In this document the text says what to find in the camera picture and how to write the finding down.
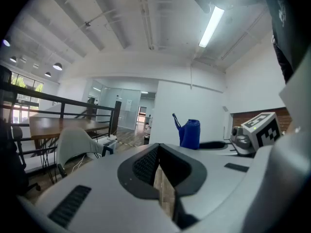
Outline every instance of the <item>ceiling beam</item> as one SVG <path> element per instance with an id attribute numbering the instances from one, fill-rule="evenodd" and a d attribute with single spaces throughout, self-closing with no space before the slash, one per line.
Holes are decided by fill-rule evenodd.
<path id="1" fill-rule="evenodd" d="M 53 52 L 63 60 L 67 61 L 68 63 L 72 64 L 74 62 L 73 59 L 70 57 L 66 56 L 63 52 L 59 51 L 56 47 L 51 45 L 49 42 L 45 41 L 44 39 L 40 38 L 38 35 L 36 35 L 34 32 L 30 31 L 26 27 L 22 26 L 19 23 L 14 24 L 14 28 L 18 29 L 21 31 L 24 35 L 26 35 L 28 38 L 39 44 L 40 46 L 44 47 L 45 49 Z"/>
<path id="2" fill-rule="evenodd" d="M 100 9 L 102 10 L 102 12 L 107 12 L 109 10 L 111 10 L 109 8 L 109 0 L 96 0 L 98 6 L 100 7 Z M 115 37 L 119 40 L 120 45 L 123 48 L 126 48 L 128 46 L 128 42 L 125 38 L 124 33 L 122 32 L 121 28 L 118 27 L 118 25 L 116 23 L 113 23 L 113 19 L 112 19 L 112 13 L 107 13 L 104 15 L 104 17 L 106 18 L 107 22 L 109 23 Z"/>
<path id="3" fill-rule="evenodd" d="M 104 49 L 104 45 L 100 42 L 97 36 L 90 30 L 86 29 L 85 22 L 81 19 L 78 13 L 70 5 L 67 0 L 54 0 L 59 7 L 70 17 L 77 27 L 86 35 L 86 37 L 97 47 L 99 51 Z"/>
<path id="4" fill-rule="evenodd" d="M 29 8 L 26 10 L 26 12 L 38 23 L 40 23 L 44 28 L 46 28 L 53 35 L 55 35 L 60 41 L 64 42 L 76 54 L 80 55 L 82 58 L 86 56 L 86 53 L 84 53 L 83 50 L 79 48 L 79 46 L 77 46 L 77 44 L 75 44 L 73 41 L 70 41 L 70 39 L 54 24 L 52 24 L 51 21 L 43 14 L 39 13 L 34 8 Z"/>

